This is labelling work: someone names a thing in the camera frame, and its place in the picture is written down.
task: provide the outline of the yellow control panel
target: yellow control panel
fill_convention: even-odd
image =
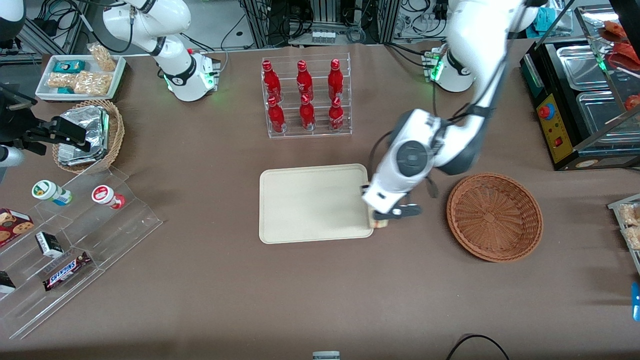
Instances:
[[[547,146],[549,146],[549,150],[551,150],[554,163],[559,163],[572,153],[573,146],[569,140],[569,135],[566,133],[564,122],[558,112],[554,94],[549,95],[542,104],[536,108],[536,111],[538,112],[538,118],[540,119],[540,124],[547,139]]]

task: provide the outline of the round basket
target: round basket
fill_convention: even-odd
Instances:
[[[109,113],[109,152],[104,158],[98,161],[100,164],[98,167],[108,168],[116,160],[116,157],[120,152],[120,146],[122,145],[122,138],[124,138],[124,123],[122,122],[122,116],[120,115],[118,108],[108,100],[83,101],[78,105],[75,105],[73,109],[84,108],[85,106],[102,106],[107,113]],[[82,171],[93,165],[93,163],[74,165],[70,167],[62,165],[58,161],[59,149],[59,145],[53,145],[53,161],[55,161],[57,166],[63,170],[80,174]]]
[[[542,237],[542,212],[514,179],[482,173],[462,179],[449,195],[447,221],[473,255],[505,263],[529,255]]]

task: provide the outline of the red emergency stop button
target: red emergency stop button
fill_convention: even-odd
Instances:
[[[556,108],[553,104],[546,104],[538,110],[538,116],[541,119],[551,120],[556,114]]]

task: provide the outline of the yogurt bottle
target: yogurt bottle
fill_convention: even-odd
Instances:
[[[70,191],[49,180],[40,180],[36,185],[33,185],[31,194],[38,200],[51,201],[60,206],[67,205],[74,197]]]
[[[126,202],[124,196],[114,192],[106,185],[100,185],[93,189],[91,198],[98,204],[109,206],[111,209],[120,209]]]

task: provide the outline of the coca-cola bottle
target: coca-cola bottle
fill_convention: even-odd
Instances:
[[[340,60],[333,59],[331,61],[331,71],[329,72],[329,100],[333,101],[336,97],[342,98],[342,72],[340,71]]]
[[[282,87],[280,86],[280,78],[278,74],[273,71],[271,61],[264,60],[262,62],[262,69],[264,70],[264,84],[267,86],[267,94],[276,98],[276,102],[282,101]]]
[[[316,113],[314,106],[311,105],[309,95],[305,94],[300,97],[300,118],[302,119],[302,127],[307,131],[312,131],[316,128]]]
[[[344,111],[342,110],[340,103],[340,98],[335,97],[331,102],[331,108],[329,108],[329,128],[332,131],[339,131],[342,129]]]
[[[278,101],[275,96],[269,96],[267,100],[269,103],[269,121],[271,121],[271,128],[276,133],[284,133],[287,131],[287,124],[284,121],[284,111],[280,105],[278,105]]]
[[[305,60],[298,61],[298,77],[296,78],[298,82],[298,90],[300,91],[300,96],[308,95],[309,101],[314,100],[314,84],[311,80],[311,74],[307,70],[307,63]]]

